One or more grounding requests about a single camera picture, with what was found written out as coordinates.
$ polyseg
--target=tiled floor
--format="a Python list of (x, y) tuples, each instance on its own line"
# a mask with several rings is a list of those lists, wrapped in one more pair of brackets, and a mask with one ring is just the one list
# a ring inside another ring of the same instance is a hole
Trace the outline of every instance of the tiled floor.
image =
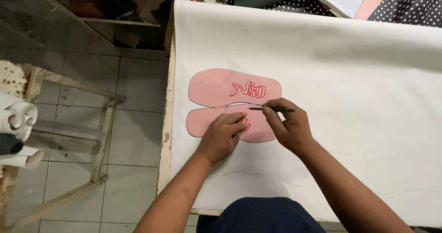
[[(38, 34), (36, 48), (10, 32), (0, 32), (0, 58), (27, 62), (94, 83), (127, 96), (117, 107), (103, 173), (109, 180), (16, 233), (129, 233), (156, 193), (163, 108), (169, 60), (164, 52), (118, 49), (95, 38), (63, 13), (54, 13)], [(54, 83), (44, 83), (34, 129), (98, 139), (107, 99)], [(31, 212), (89, 180), (96, 148), (30, 138), (44, 150), (33, 169), (20, 169), (8, 221)], [(195, 232), (191, 215), (185, 232)], [(327, 232), (341, 224), (321, 223)]]

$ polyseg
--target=person's left hand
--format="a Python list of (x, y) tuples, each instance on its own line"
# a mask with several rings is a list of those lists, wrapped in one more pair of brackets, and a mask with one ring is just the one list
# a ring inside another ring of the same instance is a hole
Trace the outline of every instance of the person's left hand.
[(233, 152), (240, 135), (246, 130), (247, 125), (239, 123), (246, 116), (245, 112), (218, 116), (210, 124), (195, 153), (207, 158), (212, 166), (224, 160)]

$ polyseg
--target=forearm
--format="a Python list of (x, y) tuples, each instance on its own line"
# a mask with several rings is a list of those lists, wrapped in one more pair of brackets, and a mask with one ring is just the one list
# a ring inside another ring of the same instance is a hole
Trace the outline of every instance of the forearm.
[(412, 232), (376, 194), (316, 141), (297, 153), (349, 232)]
[(183, 232), (211, 168), (211, 163), (195, 152), (153, 201), (134, 232)]

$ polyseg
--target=person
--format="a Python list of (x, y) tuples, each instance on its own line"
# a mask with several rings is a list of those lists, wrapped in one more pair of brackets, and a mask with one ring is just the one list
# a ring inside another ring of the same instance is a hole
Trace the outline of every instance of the person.
[[(282, 112), (272, 107), (294, 108)], [(316, 180), (327, 202), (350, 232), (413, 232), (368, 187), (353, 176), (310, 132), (307, 113), (284, 98), (270, 100), (262, 113), (281, 145), (299, 157)], [(196, 151), (153, 201), (134, 232), (183, 232), (209, 170), (228, 157), (246, 129), (245, 112), (216, 118)], [(241, 198), (219, 217), (200, 216), (197, 232), (324, 232), (310, 214), (289, 198)]]

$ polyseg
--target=pencil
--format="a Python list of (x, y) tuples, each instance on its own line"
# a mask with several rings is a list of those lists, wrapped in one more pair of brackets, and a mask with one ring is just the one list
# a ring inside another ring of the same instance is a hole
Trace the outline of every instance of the pencil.
[[(262, 107), (250, 107), (249, 110), (262, 111)], [(295, 112), (295, 109), (287, 109), (283, 107), (273, 107), (272, 110), (274, 112)]]

